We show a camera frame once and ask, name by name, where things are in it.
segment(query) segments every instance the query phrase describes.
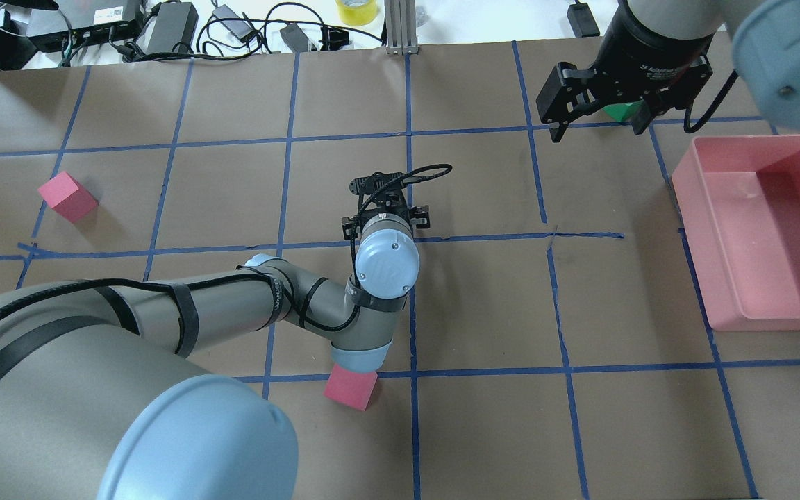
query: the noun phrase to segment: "barcode sticker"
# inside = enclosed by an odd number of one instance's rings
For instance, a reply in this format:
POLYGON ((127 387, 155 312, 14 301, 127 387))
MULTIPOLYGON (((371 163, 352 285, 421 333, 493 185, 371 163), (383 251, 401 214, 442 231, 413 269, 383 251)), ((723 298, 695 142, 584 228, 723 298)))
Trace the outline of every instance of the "barcode sticker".
POLYGON ((109 9, 98 9, 94 11, 94 24, 106 24, 122 20, 124 7, 110 7, 109 9))

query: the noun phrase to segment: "light blue joint cap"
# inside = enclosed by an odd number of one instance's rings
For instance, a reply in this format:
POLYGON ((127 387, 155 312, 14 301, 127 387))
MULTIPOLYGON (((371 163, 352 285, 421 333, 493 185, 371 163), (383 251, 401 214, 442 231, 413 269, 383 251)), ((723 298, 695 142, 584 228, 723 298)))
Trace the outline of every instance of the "light blue joint cap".
POLYGON ((403 297, 419 278, 419 250, 402 231, 385 228, 367 236, 356 254, 356 278, 374 297, 403 297))
POLYGON ((248 266, 248 267, 253 268, 253 267, 260 266, 260 265, 264 265, 265 262, 267 262, 268 260, 273 260, 273 259, 279 259, 279 257, 269 256, 269 254, 266 254, 266 253, 257 253, 253 257, 251 257, 251 259, 248 259, 245 262, 245 265, 248 266))
POLYGON ((385 357, 388 355, 391 344, 394 344, 394 341, 375 349, 366 349, 366 351, 345 351, 345 349, 339 349, 333 345, 333 361, 345 370, 368 374, 385 364, 385 357))
POLYGON ((244 383, 204 374, 165 390, 131 424, 97 500, 290 500, 298 440, 244 383))
POLYGON ((800 0, 767 0, 746 16, 733 37, 733 66, 762 116, 800 130, 800 0))

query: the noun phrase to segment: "pink bin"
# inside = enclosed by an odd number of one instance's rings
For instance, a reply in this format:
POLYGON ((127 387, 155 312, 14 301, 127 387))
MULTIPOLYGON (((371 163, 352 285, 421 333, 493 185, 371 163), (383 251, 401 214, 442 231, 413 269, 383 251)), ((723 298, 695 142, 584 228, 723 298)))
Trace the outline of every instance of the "pink bin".
POLYGON ((717 330, 800 330, 800 135, 698 137, 672 175, 717 330))

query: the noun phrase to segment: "green block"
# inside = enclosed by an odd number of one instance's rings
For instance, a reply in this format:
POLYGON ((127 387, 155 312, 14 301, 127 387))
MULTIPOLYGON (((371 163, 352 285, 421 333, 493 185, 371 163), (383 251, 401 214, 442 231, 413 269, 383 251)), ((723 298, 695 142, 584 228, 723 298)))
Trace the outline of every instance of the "green block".
POLYGON ((604 113, 609 114, 610 118, 613 120, 622 123, 629 118, 634 117, 635 113, 638 113, 638 110, 641 109, 642 102, 643 101, 635 101, 626 102, 625 104, 610 104, 609 106, 604 106, 603 111, 604 113))

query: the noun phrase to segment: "metal post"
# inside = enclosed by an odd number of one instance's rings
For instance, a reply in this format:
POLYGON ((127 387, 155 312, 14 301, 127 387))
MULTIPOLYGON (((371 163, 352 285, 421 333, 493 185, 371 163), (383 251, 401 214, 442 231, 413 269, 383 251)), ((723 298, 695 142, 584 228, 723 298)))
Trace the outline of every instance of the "metal post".
POLYGON ((385 0, 387 54, 419 53, 415 35, 415 0, 385 0))

